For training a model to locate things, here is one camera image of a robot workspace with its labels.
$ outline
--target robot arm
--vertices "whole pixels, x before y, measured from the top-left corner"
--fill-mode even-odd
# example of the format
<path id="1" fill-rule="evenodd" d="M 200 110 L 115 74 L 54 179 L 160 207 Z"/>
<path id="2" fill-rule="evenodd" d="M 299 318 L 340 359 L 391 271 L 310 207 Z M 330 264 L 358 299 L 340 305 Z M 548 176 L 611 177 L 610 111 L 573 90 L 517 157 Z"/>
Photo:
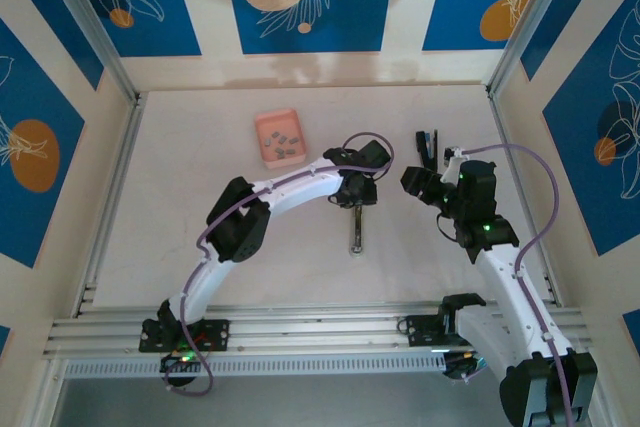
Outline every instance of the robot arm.
<path id="1" fill-rule="evenodd" d="M 318 197 L 328 196 L 343 208 L 375 204 L 373 175 L 388 169 L 391 160 L 373 140 L 359 151 L 329 149 L 320 159 L 283 177 L 255 183 L 238 177 L 229 182 L 207 216 L 209 227 L 199 241 L 203 259 L 185 291 L 162 303 L 158 320 L 144 321 L 139 350 L 171 353 L 185 348 L 181 321 L 192 338 L 210 337 L 207 332 L 215 321 L 203 317 L 211 297 L 238 263 L 258 251 L 271 217 Z M 201 347 L 209 348 L 202 343 Z"/>
<path id="2" fill-rule="evenodd" d="M 492 288 L 508 332 L 477 294 L 462 294 L 445 297 L 439 314 L 423 321 L 431 330 L 426 338 L 470 343 L 501 381 L 500 398 L 511 424 L 528 427 L 565 421 L 554 346 L 567 377 L 572 415 L 583 420 L 595 386 L 595 362 L 590 354 L 573 350 L 526 268 L 516 270 L 519 240 L 509 222 L 495 213 L 495 164 L 470 160 L 453 148 L 445 151 L 445 165 L 442 176 L 409 167 L 402 185 L 454 221 L 456 241 Z"/>
<path id="3" fill-rule="evenodd" d="M 244 214 L 238 212 L 236 222 L 232 219 L 230 225 L 226 226 L 227 230 L 224 230 L 225 226 L 221 225 L 221 230 L 214 229 L 208 236 L 206 248 L 209 254 L 203 259 L 206 265 L 200 269 L 193 280 L 185 300 L 184 320 L 187 324 L 197 322 L 204 317 L 209 301 L 226 276 L 238 262 L 248 259 L 257 251 L 262 244 L 268 220 L 309 200 L 328 197 L 340 190 L 344 177 L 337 170 L 325 171 L 313 176 L 302 175 L 310 171 L 322 171 L 328 167 L 335 167 L 335 164 L 331 160 L 320 158 L 283 177 L 253 184 L 247 184 L 241 178 L 231 181 L 220 201 L 209 214 L 207 223 L 210 224 L 226 210 L 230 203 L 227 199 L 234 199 L 233 203 L 235 203 L 238 196 L 244 196 L 248 191 L 251 193 L 266 191 L 266 193 L 249 202 Z M 289 178 L 294 180 L 275 187 Z M 171 312 L 176 319 L 180 318 L 181 296 L 182 294 L 178 293 L 169 299 Z"/>

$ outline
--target white floor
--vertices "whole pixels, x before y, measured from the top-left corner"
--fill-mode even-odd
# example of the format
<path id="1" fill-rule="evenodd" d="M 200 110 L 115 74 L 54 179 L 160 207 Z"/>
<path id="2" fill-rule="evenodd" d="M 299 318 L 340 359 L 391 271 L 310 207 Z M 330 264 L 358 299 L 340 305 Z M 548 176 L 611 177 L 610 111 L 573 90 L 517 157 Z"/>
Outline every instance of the white floor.
<path id="1" fill-rule="evenodd" d="M 157 306 L 178 292 L 199 259 L 195 241 L 205 218 L 227 183 L 299 167 L 270 171 L 260 159 L 253 116 L 283 107 L 298 110 L 308 161 L 359 131 L 392 142 L 396 160 L 378 184 L 379 203 L 364 209 L 365 254 L 353 259 L 348 253 L 351 212 L 317 199 L 272 220 L 261 250 L 236 267 L 212 304 L 440 300 L 461 292 L 492 298 L 466 253 L 436 229 L 437 210 L 400 185 L 405 167 L 419 165 L 416 130 L 437 128 L 441 154 L 445 146 L 499 142 L 484 88 L 308 88 L 149 94 L 96 306 Z M 498 165 L 498 213 L 523 245 L 531 236 L 504 154 L 478 158 Z M 447 221 L 443 227 L 452 229 Z M 548 298 L 540 259 L 531 253 L 526 260 Z"/>

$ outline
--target purple cable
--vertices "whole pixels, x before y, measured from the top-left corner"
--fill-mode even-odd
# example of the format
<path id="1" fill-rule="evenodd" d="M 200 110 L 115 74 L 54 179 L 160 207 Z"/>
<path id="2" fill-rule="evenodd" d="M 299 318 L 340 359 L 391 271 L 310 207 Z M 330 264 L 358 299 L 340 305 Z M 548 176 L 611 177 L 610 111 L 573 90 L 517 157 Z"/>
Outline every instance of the purple cable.
<path id="1" fill-rule="evenodd" d="M 377 137 L 378 139 L 382 140 L 387 145 L 387 147 L 389 148 L 389 156 L 391 157 L 389 162 L 387 162 L 385 165 L 383 165 L 380 168 L 358 167 L 358 166 L 352 166 L 352 165 L 331 165 L 331 166 L 327 166 L 327 167 L 320 167 L 320 168 L 315 169 L 315 170 L 305 170 L 303 172 L 298 172 L 297 174 L 294 174 L 294 175 L 292 175 L 290 177 L 287 177 L 287 178 L 282 179 L 282 180 L 280 180 L 278 182 L 275 182 L 273 184 L 272 189 L 276 189 L 276 188 L 281 187 L 281 186 L 283 186 L 285 184 L 288 184 L 289 182 L 293 182 L 294 180 L 302 179 L 304 177 L 314 176 L 314 175 L 322 174 L 322 173 L 325 173 L 325 172 L 336 172 L 338 170 L 351 170 L 351 171 L 355 171 L 355 172 L 365 172 L 365 173 L 369 173 L 369 174 L 375 174 L 377 172 L 384 172 L 384 174 L 382 174 L 382 176 L 384 176 L 389 171 L 389 169 L 391 168 L 391 164 L 393 164 L 393 160 L 395 158 L 395 153 L 394 153 L 393 147 L 391 146 L 391 143 L 386 138 L 384 138 L 382 135 L 376 134 L 374 132 L 360 132 L 358 134 L 355 134 L 355 135 L 352 135 L 351 137 L 349 137 L 347 139 L 347 141 L 344 143 L 343 148 L 345 148 L 345 146 L 351 140 L 355 139 L 356 137 L 361 137 L 361 136 L 364 136 L 364 135 Z M 189 344 L 189 347 L 191 347 L 191 350 L 193 351 L 194 354 L 196 354 L 196 357 L 198 358 L 200 363 L 204 366 L 205 370 L 207 371 L 207 377 L 209 378 L 209 384 L 207 385 L 206 389 L 201 390 L 201 391 L 197 391 L 197 392 L 176 389 L 175 387 L 173 387 L 172 385 L 169 384 L 169 374 L 170 374 L 170 372 L 172 370 L 172 367 L 173 367 L 173 366 L 171 366 L 171 368 L 167 369 L 167 371 L 165 372 L 164 377 L 163 377 L 165 386 L 166 386 L 167 390 L 170 391 L 170 392 L 174 392 L 176 394 L 183 395 L 185 397 L 202 397 L 204 395 L 207 395 L 211 391 L 211 389 L 213 388 L 213 372 L 211 372 L 211 367 L 209 367 L 209 364 L 207 362 L 206 357 L 204 355 L 202 355 L 202 352 L 200 352 L 200 350 L 198 349 L 198 346 L 194 342 L 193 337 L 191 337 L 191 334 L 189 333 L 189 329 L 187 328 L 187 323 L 185 321 L 185 302 L 186 302 L 187 295 L 188 295 L 188 292 L 189 292 L 189 288 L 191 287 L 191 284 L 193 283 L 193 281 L 195 280 L 197 275 L 200 273 L 200 270 L 202 270 L 202 268 L 207 264 L 207 262 L 209 260 L 211 260 L 211 252 L 209 251 L 209 249 L 207 249 L 203 245 L 204 242 L 207 239 L 207 236 L 213 231 L 213 229 L 215 229 L 218 225 L 220 225 L 220 222 L 222 222 L 224 219 L 229 217 L 233 212 L 235 212 L 236 210 L 238 210 L 242 206 L 248 204 L 249 202 L 257 199 L 261 195 L 266 194 L 267 192 L 269 192 L 269 189 L 268 188 L 264 188 L 264 189 L 262 189 L 262 190 L 260 190 L 258 192 L 255 192 L 255 193 L 249 195 L 248 197 L 245 197 L 242 200 L 239 200 L 238 202 L 233 204 L 231 207 L 229 207 L 227 210 L 225 210 L 222 214 L 220 214 L 218 217 L 216 217 L 213 220 L 213 222 L 211 222 L 211 224 L 208 225 L 207 228 L 204 230 L 204 232 L 202 232 L 202 234 L 200 234 L 200 236 L 198 237 L 198 240 L 196 242 L 196 247 L 198 249 L 200 249 L 204 253 L 204 259 L 196 266 L 196 268 L 193 270 L 193 272 L 191 272 L 191 275 L 187 279 L 187 282 L 184 284 L 184 288 L 182 289 L 182 296 L 180 298 L 180 326 L 182 327 L 182 334 L 187 339 L 187 343 Z"/>
<path id="2" fill-rule="evenodd" d="M 556 218 L 558 217 L 558 209 L 560 208 L 560 190 L 558 189 L 558 181 L 556 180 L 555 175 L 553 175 L 553 171 L 551 170 L 551 167 L 549 167 L 549 164 L 547 164 L 545 160 L 542 157 L 540 157 L 536 152 L 534 152 L 533 150 L 523 145 L 518 145 L 518 144 L 488 145 L 486 147 L 481 147 L 479 149 L 465 150 L 462 152 L 462 154 L 463 155 L 479 154 L 480 152 L 486 152 L 487 150 L 495 150 L 495 149 L 519 150 L 521 152 L 525 152 L 526 154 L 529 154 L 531 157 L 536 159 L 540 165 L 542 165 L 544 170 L 547 172 L 547 175 L 549 176 L 549 180 L 551 180 L 551 186 L 553 188 L 553 211 L 551 212 L 551 217 L 549 218 L 549 221 L 544 226 L 544 228 L 533 239 L 531 239 L 522 248 L 522 250 L 520 250 L 520 253 L 516 257 L 515 266 L 514 266 L 514 272 L 515 272 L 516 278 L 518 279 L 518 285 L 520 285 L 522 292 L 527 298 L 527 301 L 531 306 L 531 310 L 533 310 L 533 314 L 535 315 L 536 319 L 538 320 L 538 323 L 540 324 L 540 329 L 542 330 L 542 333 L 546 334 L 549 332 L 549 327 L 547 326 L 547 323 L 544 321 L 542 312 L 540 312 L 540 309 L 538 309 L 538 306 L 536 305 L 535 300 L 533 299 L 533 296 L 529 291 L 529 288 L 525 284 L 524 279 L 518 276 L 518 273 L 520 272 L 520 265 L 522 264 L 522 258 L 524 257 L 524 255 L 529 251 L 529 249 L 531 249 L 531 247 L 533 247 L 537 242 L 539 242 L 540 239 L 542 239 L 542 237 L 544 237 L 547 232 L 549 232 L 549 230 L 551 229 L 551 226 L 553 225 L 553 223 L 556 221 Z M 547 341 L 547 344 L 549 345 L 549 350 L 551 351 L 551 355 L 553 355 L 553 359 L 556 364 L 556 369 L 558 371 L 558 378 L 560 379 L 560 390 L 562 391 L 562 403 L 564 404 L 564 415 L 566 417 L 567 427 L 575 427 L 575 422 L 573 420 L 573 412 L 571 410 L 571 396 L 569 395 L 569 385 L 567 383 L 567 377 L 564 372 L 564 367 L 562 366 L 562 361 L 560 360 L 560 354 L 558 353 L 558 349 L 556 347 L 555 342 L 553 341 L 553 338 L 549 339 Z"/>

